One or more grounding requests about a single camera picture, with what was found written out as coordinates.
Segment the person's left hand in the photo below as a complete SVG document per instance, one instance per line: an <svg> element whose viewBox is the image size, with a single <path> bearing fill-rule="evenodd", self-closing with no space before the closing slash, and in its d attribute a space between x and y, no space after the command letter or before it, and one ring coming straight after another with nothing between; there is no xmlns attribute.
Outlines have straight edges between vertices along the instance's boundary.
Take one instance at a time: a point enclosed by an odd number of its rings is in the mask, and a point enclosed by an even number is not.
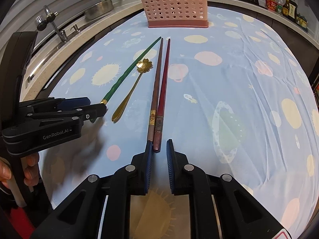
<svg viewBox="0 0 319 239"><path fill-rule="evenodd" d="M26 158L27 166L24 168L24 183L27 186L35 186L39 182L39 153L33 153ZM8 181L12 178L11 166L1 160L1 183L10 189Z"/></svg>

